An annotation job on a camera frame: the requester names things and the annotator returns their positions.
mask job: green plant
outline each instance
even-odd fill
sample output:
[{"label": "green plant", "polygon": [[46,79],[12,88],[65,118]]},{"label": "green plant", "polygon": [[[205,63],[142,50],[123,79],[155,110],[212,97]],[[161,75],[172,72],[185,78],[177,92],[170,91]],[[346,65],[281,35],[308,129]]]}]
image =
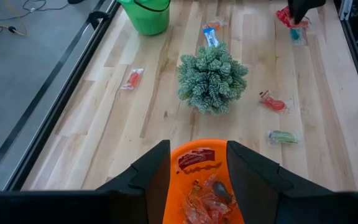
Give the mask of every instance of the green plant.
[{"label": "green plant", "polygon": [[233,60],[226,44],[198,48],[198,55],[182,55],[178,96],[201,113],[213,115],[230,111],[229,102],[238,100],[247,86],[248,68]]}]

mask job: gray floor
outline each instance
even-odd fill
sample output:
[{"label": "gray floor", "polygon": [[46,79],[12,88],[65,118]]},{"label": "gray floor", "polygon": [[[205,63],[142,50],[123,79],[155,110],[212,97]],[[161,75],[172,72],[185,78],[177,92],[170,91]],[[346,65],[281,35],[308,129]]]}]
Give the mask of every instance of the gray floor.
[{"label": "gray floor", "polygon": [[[22,9],[25,0],[9,2],[13,3],[18,14],[26,13]],[[7,30],[0,33],[0,147],[98,2],[99,0],[85,0],[61,11],[33,12],[23,18],[28,31],[27,37]],[[103,7],[107,9],[110,3],[111,0],[105,1]],[[44,8],[61,7],[64,4],[65,0],[47,0]],[[27,5],[28,8],[38,6],[39,2],[31,0]],[[0,0],[0,19],[14,16],[4,1]],[[17,30],[23,31],[18,19],[0,21],[0,24],[15,26]],[[73,55],[69,56],[67,64],[31,115],[29,124],[26,124],[4,158],[17,157],[15,162],[10,165],[2,164],[1,166],[6,167],[0,173],[11,173],[16,168],[15,164],[21,159],[19,155],[28,146],[92,35],[93,29],[89,26],[79,42],[81,46],[75,47]]]}]

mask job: orange container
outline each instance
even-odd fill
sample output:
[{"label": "orange container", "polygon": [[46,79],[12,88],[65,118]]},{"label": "orange container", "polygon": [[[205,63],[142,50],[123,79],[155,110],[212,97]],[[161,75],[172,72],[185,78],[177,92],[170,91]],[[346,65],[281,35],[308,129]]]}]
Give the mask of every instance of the orange container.
[{"label": "orange container", "polygon": [[[226,161],[226,140],[200,139],[188,142],[171,152],[171,177],[163,224],[184,224],[186,215],[182,208],[193,182],[204,183],[216,174],[231,195],[229,171]],[[238,205],[232,211],[231,223],[244,223]]]}]

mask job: green bucket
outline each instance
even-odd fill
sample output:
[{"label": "green bucket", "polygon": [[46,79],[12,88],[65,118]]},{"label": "green bucket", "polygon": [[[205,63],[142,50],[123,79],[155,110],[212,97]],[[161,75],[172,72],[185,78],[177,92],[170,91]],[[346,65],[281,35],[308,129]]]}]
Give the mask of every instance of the green bucket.
[{"label": "green bucket", "polygon": [[135,29],[144,35],[155,35],[167,29],[170,0],[118,0]]}]

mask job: wooden table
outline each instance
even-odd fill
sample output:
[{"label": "wooden table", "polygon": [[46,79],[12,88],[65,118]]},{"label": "wooden table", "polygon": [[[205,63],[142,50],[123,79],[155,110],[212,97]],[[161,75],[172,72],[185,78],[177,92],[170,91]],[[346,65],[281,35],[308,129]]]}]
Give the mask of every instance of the wooden table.
[{"label": "wooden table", "polygon": [[[139,35],[122,8],[49,137],[23,189],[95,189],[162,139],[171,148],[200,138],[231,139],[332,190],[358,190],[358,76],[333,3],[307,16],[306,46],[291,44],[275,11],[286,1],[172,1],[170,26]],[[206,45],[201,26],[217,32],[247,64],[249,86],[230,114],[212,116],[177,97],[179,56]],[[120,90],[131,68],[140,85]],[[293,106],[280,115],[258,104],[272,90]],[[269,146],[267,132],[302,136],[295,146]]]}]

